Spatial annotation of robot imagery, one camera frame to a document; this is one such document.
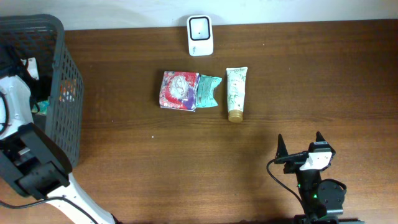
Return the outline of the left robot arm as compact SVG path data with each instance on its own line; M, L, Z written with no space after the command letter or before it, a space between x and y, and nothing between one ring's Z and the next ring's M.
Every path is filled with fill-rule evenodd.
M73 223L118 223L80 187L66 154L34 124L47 93L11 45L1 46L1 177L19 195L49 204Z

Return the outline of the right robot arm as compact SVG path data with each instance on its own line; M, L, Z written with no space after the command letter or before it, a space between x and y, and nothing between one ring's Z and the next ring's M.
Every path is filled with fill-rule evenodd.
M298 193L284 185L271 172L270 176L298 199L303 215L294 216L294 223L362 223L358 219L339 219L343 214L343 203L347 186L334 179L322 179L321 172L331 166L335 150L316 133L316 139L308 150L289 154L282 135L278 135L277 152L269 163L283 164L284 174L294 174L297 178Z

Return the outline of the red purple snack packet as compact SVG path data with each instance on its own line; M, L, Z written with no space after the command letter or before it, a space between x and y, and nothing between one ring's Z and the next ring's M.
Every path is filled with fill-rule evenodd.
M160 107L195 111L199 81L199 73L165 71L159 92Z

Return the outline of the orange snack packet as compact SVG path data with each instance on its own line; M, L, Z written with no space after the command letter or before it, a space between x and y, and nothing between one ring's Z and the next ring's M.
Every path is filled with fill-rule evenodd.
M76 97L76 80L64 80L60 85L59 100L63 103L74 102Z

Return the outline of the teal green snack packet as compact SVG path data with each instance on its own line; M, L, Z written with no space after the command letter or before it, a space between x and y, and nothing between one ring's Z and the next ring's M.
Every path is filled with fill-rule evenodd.
M222 78L200 75L197 89L197 108L212 108L218 106L214 94Z

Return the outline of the white lotion tube gold cap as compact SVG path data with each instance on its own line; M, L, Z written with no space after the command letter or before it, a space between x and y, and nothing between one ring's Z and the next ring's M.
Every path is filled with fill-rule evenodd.
M232 123L243 121L247 71L247 67L226 69L228 120Z

